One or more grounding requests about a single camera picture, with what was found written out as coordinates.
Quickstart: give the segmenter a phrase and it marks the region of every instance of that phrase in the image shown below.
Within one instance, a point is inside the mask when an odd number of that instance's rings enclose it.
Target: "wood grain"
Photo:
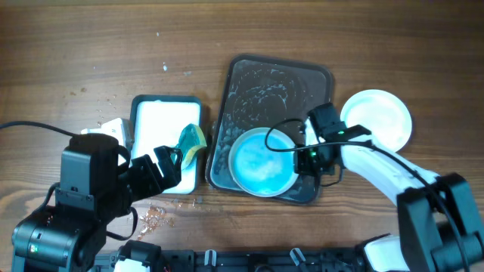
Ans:
[[[422,1],[2,8],[0,122],[80,131],[128,118],[138,94],[196,95],[213,121],[235,55],[310,61],[334,74],[339,109],[369,88],[400,97],[414,121],[402,154],[424,168],[459,172],[484,215],[483,11],[482,2]],[[10,270],[15,225],[58,181],[67,142],[37,128],[1,131],[0,270]],[[203,209],[191,209],[198,196]],[[174,198],[184,206],[169,204]],[[206,183],[190,196],[135,204],[141,214],[150,205],[175,219],[143,239],[164,249],[313,249],[398,233],[395,207],[355,175],[309,207]],[[130,224],[120,218],[110,229],[128,233]],[[108,240],[104,251],[119,245]]]

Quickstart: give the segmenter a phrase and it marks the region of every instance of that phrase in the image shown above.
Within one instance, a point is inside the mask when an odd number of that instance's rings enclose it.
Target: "black container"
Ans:
[[[308,111],[330,102],[332,92],[332,75],[323,66],[248,54],[237,56],[230,64],[219,117],[213,128],[205,171],[207,181],[219,190],[248,194],[228,170],[228,153],[235,140],[252,128],[272,127],[289,118],[306,119]],[[278,130],[294,143],[304,144],[298,125],[287,124]],[[317,199],[320,182],[299,176],[288,191],[272,199],[309,204]]]

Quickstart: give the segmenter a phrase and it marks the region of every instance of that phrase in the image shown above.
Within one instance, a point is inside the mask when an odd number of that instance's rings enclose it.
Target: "white paper plate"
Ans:
[[[341,110],[341,120],[347,127],[363,125],[394,152],[410,139],[410,113],[401,100],[386,91],[366,90],[353,95]]]

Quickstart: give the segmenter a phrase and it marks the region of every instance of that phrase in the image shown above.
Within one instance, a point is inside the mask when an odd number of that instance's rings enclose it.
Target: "green sponge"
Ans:
[[[190,124],[181,131],[180,139],[175,148],[179,148],[183,153],[181,161],[181,170],[187,168],[198,150],[206,147],[205,136],[198,125]],[[172,161],[175,161],[175,154],[172,155]]]

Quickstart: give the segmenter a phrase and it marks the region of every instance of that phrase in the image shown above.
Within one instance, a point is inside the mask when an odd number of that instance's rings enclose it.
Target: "black cable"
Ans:
[[[136,212],[136,209],[133,208],[133,207],[129,207],[129,209],[133,213],[133,228],[131,230],[131,234],[129,234],[129,236],[121,236],[119,234],[115,234],[115,233],[112,233],[110,231],[107,231],[106,232],[106,236],[108,236],[110,238],[113,238],[115,240],[118,240],[118,241],[126,241],[126,240],[129,240],[129,238],[131,238],[131,236],[133,236],[133,234],[136,231],[136,226],[138,226],[138,213]]]
[[[409,172],[411,175],[413,175],[416,179],[419,180],[419,182],[421,182],[425,186],[425,188],[427,189],[427,191],[430,193],[431,197],[434,198],[434,200],[436,201],[437,206],[440,207],[440,209],[442,210],[442,212],[445,214],[445,216],[446,216],[446,218],[448,220],[448,224],[450,225],[450,227],[452,229],[452,233],[454,234],[455,240],[456,240],[456,242],[458,244],[458,248],[459,248],[459,251],[460,251],[460,254],[461,254],[461,258],[462,258],[462,262],[463,262],[463,266],[464,266],[464,271],[465,272],[469,272],[470,271],[470,269],[469,269],[469,261],[467,260],[467,254],[466,254],[466,251],[465,251],[465,248],[464,248],[464,243],[462,242],[461,234],[459,233],[459,230],[457,228],[457,225],[455,224],[454,219],[450,215],[450,212],[448,211],[447,206],[442,201],[442,197],[439,196],[436,193],[436,191],[430,186],[430,184],[428,182],[426,182],[418,174],[417,171],[415,171],[412,168],[408,167],[408,165],[404,164],[400,159],[396,158],[391,153],[388,153],[387,151],[382,150],[379,147],[375,147],[370,141],[367,141],[367,142],[351,142],[351,141],[346,141],[346,142],[330,142],[330,143],[325,142],[325,143],[313,144],[313,145],[309,145],[309,146],[305,146],[305,147],[294,147],[294,148],[288,148],[288,149],[274,149],[274,148],[271,148],[268,145],[268,143],[267,143],[268,136],[271,133],[271,131],[273,131],[277,126],[281,125],[281,123],[282,122],[279,122],[278,124],[272,126],[268,130],[267,135],[265,136],[265,146],[270,151],[274,151],[274,152],[293,152],[293,151],[299,151],[299,150],[312,149],[312,148],[315,148],[315,147],[326,147],[326,146],[333,146],[333,145],[340,145],[340,146],[350,145],[350,146],[357,146],[357,147],[366,147],[366,148],[368,148],[370,150],[373,150],[373,151],[377,151],[379,153],[382,153],[383,155],[389,157],[391,160],[393,160],[394,162],[396,162],[397,164],[399,164],[401,167],[403,167],[403,169],[405,169],[407,172]]]
[[[56,183],[52,184],[48,188],[47,195],[45,196],[44,202],[42,204],[40,204],[40,206],[37,209],[35,209],[32,213],[42,212],[45,209],[45,207],[47,206],[49,200],[51,200],[51,196],[54,193],[55,188],[59,188],[60,185],[61,185],[60,182],[56,182]]]
[[[47,125],[47,124],[44,124],[44,123],[41,123],[41,122],[33,122],[33,121],[13,121],[13,122],[7,122],[5,124],[1,124],[0,125],[0,129],[2,129],[2,128],[10,128],[10,127],[15,126],[15,125],[30,125],[30,126],[35,126],[37,128],[45,128],[45,129],[49,129],[49,130],[52,130],[52,131],[56,131],[58,133],[61,133],[61,134],[64,134],[64,135],[67,135],[67,136],[70,136],[70,137],[77,136],[77,134],[74,134],[72,132],[65,131],[65,130],[60,129],[60,128],[56,128],[56,127],[54,127],[52,125]]]

